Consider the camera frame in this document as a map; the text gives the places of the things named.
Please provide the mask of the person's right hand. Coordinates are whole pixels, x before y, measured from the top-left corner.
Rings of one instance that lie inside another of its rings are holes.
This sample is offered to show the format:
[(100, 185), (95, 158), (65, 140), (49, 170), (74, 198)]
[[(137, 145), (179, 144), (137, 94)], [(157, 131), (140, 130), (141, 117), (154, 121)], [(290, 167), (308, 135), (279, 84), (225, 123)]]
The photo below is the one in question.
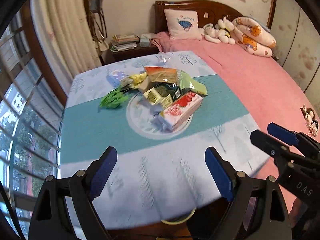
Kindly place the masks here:
[(293, 228), (298, 222), (302, 221), (302, 215), (306, 212), (308, 206), (305, 205), (300, 199), (296, 198), (293, 202), (292, 210), (290, 211), (289, 218), (291, 227)]

